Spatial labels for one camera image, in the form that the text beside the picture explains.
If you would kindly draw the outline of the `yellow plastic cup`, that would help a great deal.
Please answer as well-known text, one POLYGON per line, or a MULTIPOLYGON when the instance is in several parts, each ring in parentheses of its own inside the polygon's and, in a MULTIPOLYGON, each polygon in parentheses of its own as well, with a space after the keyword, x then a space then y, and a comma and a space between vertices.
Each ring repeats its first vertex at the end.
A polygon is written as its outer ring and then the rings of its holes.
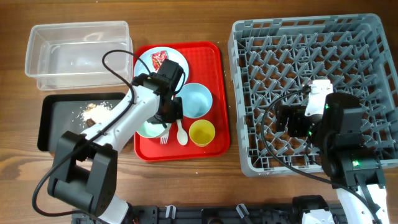
POLYGON ((189 138, 198 147, 205 147, 215 138, 215 127, 205 119, 192 123, 188 132, 189 138))

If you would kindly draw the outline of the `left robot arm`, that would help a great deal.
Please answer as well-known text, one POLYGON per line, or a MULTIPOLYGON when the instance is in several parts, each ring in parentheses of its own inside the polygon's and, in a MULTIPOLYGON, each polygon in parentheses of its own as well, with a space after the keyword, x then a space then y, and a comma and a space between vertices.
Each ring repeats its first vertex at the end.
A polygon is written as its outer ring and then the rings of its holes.
POLYGON ((177 86, 183 68, 165 60, 157 72, 142 73, 128 83, 129 91, 105 121, 80 134, 65 132, 57 143, 47 192, 106 223, 132 223, 132 205, 116 194, 118 155, 145 123, 167 124, 182 117, 177 86))

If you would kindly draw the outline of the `pink plastic fork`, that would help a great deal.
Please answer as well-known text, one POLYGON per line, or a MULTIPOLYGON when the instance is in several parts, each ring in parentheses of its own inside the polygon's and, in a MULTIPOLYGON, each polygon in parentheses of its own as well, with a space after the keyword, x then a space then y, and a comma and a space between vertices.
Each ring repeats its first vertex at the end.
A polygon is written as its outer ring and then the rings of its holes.
POLYGON ((167 131, 164 135, 160 137, 160 143, 167 144, 168 139, 169 139, 169 131, 167 131))

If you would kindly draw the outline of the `light blue bowl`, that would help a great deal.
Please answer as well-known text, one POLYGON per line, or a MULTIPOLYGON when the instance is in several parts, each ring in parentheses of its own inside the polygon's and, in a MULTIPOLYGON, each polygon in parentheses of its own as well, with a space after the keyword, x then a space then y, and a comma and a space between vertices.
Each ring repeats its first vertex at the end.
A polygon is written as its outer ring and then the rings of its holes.
POLYGON ((192 119, 206 115, 213 104, 210 90, 200 83, 184 85, 176 97, 182 99, 183 115, 192 119))

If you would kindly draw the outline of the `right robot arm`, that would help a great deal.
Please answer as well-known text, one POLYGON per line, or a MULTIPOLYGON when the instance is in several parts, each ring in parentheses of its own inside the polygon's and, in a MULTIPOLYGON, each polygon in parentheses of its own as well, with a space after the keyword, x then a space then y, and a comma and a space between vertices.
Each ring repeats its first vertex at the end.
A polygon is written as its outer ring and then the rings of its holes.
POLYGON ((318 148, 321 166, 330 178, 348 223, 389 223, 386 180, 375 152, 362 142, 363 110, 359 99, 335 93, 329 80, 314 80, 305 106, 283 105, 276 100, 277 131, 306 137, 318 148))

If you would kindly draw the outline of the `cream plastic spoon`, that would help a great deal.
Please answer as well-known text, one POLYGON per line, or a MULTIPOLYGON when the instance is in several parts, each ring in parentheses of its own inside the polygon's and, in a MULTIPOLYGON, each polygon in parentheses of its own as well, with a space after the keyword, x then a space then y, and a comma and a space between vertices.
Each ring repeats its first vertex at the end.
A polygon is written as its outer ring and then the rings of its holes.
POLYGON ((180 145, 185 146, 188 143, 188 134, 187 132, 183 129, 182 126, 182 120, 178 119, 176 120, 177 122, 177 141, 180 145))

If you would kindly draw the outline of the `mint green bowl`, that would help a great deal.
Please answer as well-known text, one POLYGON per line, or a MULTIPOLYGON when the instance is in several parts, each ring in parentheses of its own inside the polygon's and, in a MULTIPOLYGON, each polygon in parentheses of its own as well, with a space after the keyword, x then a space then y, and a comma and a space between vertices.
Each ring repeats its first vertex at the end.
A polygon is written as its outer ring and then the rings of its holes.
POLYGON ((170 123, 166 123, 164 126, 163 124, 153 124, 145 121, 136 131, 136 133, 147 139, 159 138, 163 136, 170 128, 170 123))

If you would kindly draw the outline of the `rice and food scraps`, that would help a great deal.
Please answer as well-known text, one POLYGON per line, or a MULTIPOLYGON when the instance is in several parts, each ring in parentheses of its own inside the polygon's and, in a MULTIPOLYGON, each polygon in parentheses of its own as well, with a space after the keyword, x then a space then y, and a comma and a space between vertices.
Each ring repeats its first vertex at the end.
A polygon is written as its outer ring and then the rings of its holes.
POLYGON ((111 114, 113 105, 108 101, 100 103, 85 103, 84 106, 79 107, 76 118, 73 121, 79 120, 80 126, 90 128, 91 126, 106 121, 111 114))

